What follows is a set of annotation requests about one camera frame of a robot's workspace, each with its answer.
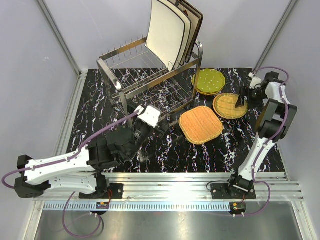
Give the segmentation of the green polka dot plate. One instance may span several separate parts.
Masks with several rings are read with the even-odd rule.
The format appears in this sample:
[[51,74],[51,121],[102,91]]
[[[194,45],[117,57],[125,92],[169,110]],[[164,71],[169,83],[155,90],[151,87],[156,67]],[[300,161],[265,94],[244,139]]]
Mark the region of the green polka dot plate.
[[197,88],[202,92],[213,93],[224,88],[226,79],[224,75],[215,69],[202,69],[198,76]]

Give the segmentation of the woven wicker tray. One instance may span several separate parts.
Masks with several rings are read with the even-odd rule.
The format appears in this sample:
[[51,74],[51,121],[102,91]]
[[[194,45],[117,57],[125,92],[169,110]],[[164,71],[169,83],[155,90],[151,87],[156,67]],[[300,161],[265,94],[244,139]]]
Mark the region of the woven wicker tray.
[[194,145],[218,138],[224,129],[220,119],[207,106],[198,106],[183,113],[178,123],[186,139]]

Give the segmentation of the cream black-rimmed square plate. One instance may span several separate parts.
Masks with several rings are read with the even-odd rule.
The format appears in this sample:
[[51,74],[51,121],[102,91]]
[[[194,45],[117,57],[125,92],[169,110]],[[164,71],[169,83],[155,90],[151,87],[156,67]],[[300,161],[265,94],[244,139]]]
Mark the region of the cream black-rimmed square plate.
[[174,4],[168,0],[153,0],[145,46],[165,65],[168,71],[176,67],[185,36],[185,22]]

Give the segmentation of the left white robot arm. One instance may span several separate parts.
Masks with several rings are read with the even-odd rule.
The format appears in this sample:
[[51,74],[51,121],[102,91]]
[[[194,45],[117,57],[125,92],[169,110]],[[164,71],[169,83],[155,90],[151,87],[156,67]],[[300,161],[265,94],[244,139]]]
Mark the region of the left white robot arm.
[[104,171],[133,160],[153,134],[162,136],[169,128],[166,120],[134,118],[133,126],[124,117],[86,139],[77,150],[64,155],[35,160],[21,155],[13,189],[20,198],[48,194],[79,193],[81,199],[101,199],[111,186]]

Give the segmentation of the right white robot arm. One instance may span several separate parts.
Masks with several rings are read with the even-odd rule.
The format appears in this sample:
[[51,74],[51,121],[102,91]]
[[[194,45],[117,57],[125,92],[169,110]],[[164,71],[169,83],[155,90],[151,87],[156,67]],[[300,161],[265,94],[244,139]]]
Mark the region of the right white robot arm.
[[298,107],[292,105],[286,95],[286,81],[279,79],[279,73],[268,72],[264,79],[249,75],[250,85],[242,87],[236,108],[266,100],[266,104],[257,119],[254,131],[255,140],[249,154],[240,167],[233,173],[226,186],[226,192],[233,199],[251,194],[256,183],[256,175],[269,151],[282,140],[297,114]]

